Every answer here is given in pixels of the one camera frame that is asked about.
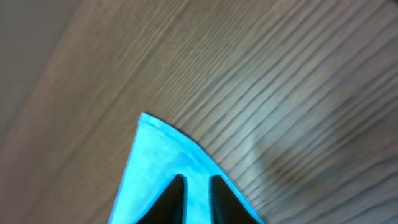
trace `dark object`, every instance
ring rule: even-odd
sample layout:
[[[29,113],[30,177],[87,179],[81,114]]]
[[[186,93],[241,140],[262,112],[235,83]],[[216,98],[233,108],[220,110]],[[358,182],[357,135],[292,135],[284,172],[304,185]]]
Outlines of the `dark object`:
[[[185,178],[176,175],[139,224],[183,224]]]
[[[214,224],[258,224],[219,175],[210,180],[210,198]]]

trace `wood grain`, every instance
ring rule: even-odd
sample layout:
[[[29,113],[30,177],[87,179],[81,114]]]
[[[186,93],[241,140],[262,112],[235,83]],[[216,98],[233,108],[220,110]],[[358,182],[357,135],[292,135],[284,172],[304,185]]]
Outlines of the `wood grain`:
[[[271,223],[398,222],[397,11],[82,0],[2,137],[0,223],[106,223],[143,111]]]

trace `light blue towel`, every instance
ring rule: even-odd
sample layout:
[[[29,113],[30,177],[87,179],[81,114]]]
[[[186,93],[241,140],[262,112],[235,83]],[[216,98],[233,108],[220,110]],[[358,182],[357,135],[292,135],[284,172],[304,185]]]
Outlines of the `light blue towel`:
[[[211,223],[210,177],[220,175],[246,210],[264,223],[242,193],[206,152],[163,121],[142,113],[109,224],[135,223],[176,174],[187,180],[185,223]]]

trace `brown wood surface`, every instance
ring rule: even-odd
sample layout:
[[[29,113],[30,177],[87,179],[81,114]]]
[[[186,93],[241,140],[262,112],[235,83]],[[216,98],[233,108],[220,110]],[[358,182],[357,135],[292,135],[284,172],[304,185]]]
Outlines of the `brown wood surface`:
[[[0,223],[106,223],[143,111],[271,223],[398,223],[394,1],[81,0],[20,104]]]

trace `blue fabric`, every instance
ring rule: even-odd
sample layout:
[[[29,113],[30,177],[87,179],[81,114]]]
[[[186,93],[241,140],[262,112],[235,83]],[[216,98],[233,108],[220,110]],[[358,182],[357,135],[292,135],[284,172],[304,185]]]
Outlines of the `blue fabric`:
[[[185,223],[211,223],[209,187],[221,175],[246,210],[264,223],[242,193],[206,152],[175,128],[142,113],[110,224],[135,223],[151,208],[176,174],[187,180]]]

